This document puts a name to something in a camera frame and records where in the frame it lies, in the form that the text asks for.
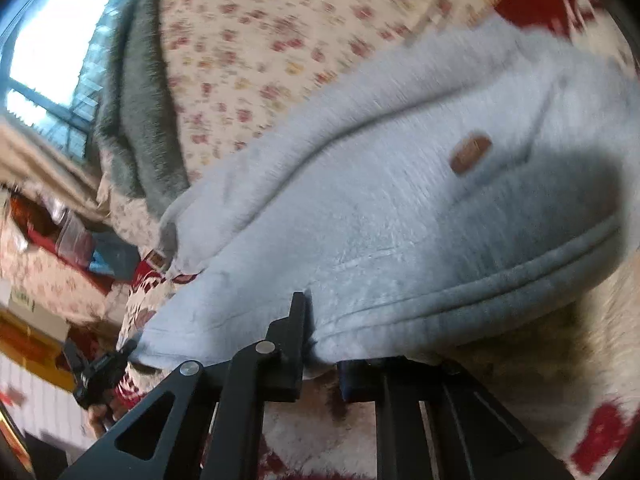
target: light blue garment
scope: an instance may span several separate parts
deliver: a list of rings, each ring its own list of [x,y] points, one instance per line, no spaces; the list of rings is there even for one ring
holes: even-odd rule
[[[312,303],[308,364],[419,354],[563,306],[638,246],[640,89],[498,18],[385,52],[212,167],[162,218],[202,271],[132,358],[231,358]],[[491,149],[456,175],[471,132]]]

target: gray towel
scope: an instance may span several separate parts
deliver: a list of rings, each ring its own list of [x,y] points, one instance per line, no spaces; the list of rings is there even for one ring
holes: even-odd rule
[[[95,136],[111,179],[157,218],[189,187],[159,32],[159,0],[124,0],[104,76]]]
[[[202,273],[133,358],[229,359],[296,290],[308,365],[420,354],[563,306],[638,246],[639,105],[616,67],[498,18],[380,54],[170,206],[170,274]],[[456,173],[470,135],[493,145]]]

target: silver rivet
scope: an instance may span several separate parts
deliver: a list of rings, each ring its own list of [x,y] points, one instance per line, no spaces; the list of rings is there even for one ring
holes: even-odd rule
[[[274,345],[271,341],[260,341],[255,346],[255,351],[258,354],[270,354],[276,349],[276,345]]]
[[[180,373],[184,376],[195,375],[200,370],[200,364],[196,361],[187,361],[180,366]]]

